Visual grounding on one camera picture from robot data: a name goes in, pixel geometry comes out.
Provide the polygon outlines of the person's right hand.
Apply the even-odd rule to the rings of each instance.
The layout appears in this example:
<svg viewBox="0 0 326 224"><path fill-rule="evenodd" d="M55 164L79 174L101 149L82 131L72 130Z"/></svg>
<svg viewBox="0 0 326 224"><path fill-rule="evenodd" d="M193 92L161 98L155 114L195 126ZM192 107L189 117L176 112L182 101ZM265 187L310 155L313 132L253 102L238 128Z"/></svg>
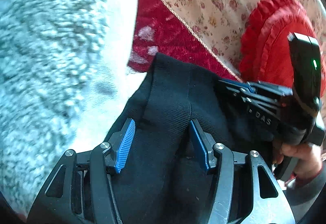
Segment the person's right hand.
<svg viewBox="0 0 326 224"><path fill-rule="evenodd" d="M289 145L274 140L272 163L281 164L284 157L298 159L298 163L293 172L302 180L317 176L323 167L322 148L312 143Z"/></svg>

